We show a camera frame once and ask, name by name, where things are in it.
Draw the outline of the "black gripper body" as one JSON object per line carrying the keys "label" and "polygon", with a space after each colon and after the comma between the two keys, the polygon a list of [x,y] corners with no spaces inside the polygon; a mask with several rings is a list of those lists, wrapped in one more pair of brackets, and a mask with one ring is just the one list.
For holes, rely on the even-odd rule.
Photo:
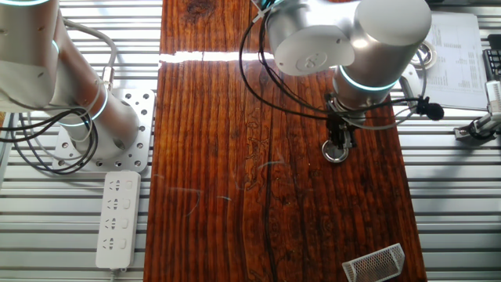
{"label": "black gripper body", "polygon": [[332,108],[331,105],[326,105],[326,110],[328,112],[326,127],[329,133],[329,141],[336,147],[336,134],[339,131],[349,131],[351,133],[352,148],[357,147],[358,143],[355,138],[355,126],[349,125],[349,123],[345,121],[345,119],[349,119],[350,114]]}

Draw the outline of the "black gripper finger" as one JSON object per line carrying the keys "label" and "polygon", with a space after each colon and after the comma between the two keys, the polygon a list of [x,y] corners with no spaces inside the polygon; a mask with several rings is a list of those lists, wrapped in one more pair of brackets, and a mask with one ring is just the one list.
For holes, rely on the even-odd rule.
{"label": "black gripper finger", "polygon": [[335,138],[338,150],[349,150],[352,148],[351,133],[349,131],[339,131]]}

